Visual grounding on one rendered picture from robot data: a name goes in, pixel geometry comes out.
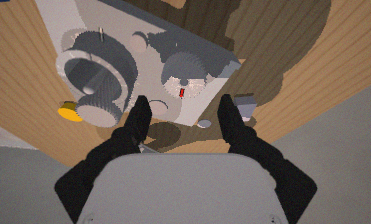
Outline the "yellow short cylinder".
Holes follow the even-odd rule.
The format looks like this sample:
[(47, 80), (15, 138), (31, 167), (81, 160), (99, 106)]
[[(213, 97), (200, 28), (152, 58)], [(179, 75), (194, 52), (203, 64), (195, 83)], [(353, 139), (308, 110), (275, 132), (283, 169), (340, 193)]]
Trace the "yellow short cylinder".
[(58, 113), (66, 119), (72, 121), (82, 121), (83, 119), (76, 114), (77, 112), (75, 112), (76, 105), (77, 104), (74, 103), (65, 103), (58, 109)]

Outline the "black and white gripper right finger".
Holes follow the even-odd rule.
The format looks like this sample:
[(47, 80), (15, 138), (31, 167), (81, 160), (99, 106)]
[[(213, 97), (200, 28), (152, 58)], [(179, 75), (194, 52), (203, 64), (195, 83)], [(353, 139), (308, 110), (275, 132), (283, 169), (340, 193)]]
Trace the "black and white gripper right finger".
[(276, 182), (274, 190), (288, 223), (297, 224), (317, 192), (316, 183), (284, 159), (280, 150), (257, 137), (252, 127), (245, 126), (230, 94), (222, 95), (217, 116), (223, 140), (231, 145), (228, 153), (251, 157), (270, 173)]

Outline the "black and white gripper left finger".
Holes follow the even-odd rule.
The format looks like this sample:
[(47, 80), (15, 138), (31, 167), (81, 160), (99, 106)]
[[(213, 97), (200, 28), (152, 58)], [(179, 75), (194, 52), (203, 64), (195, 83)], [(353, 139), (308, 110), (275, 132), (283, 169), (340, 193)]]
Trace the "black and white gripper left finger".
[(141, 153), (139, 145), (146, 140), (151, 118), (147, 97), (139, 95), (124, 126), (115, 129), (111, 138), (92, 149), (85, 160), (57, 180), (54, 190), (73, 224), (77, 224), (94, 180), (103, 168), (117, 157)]

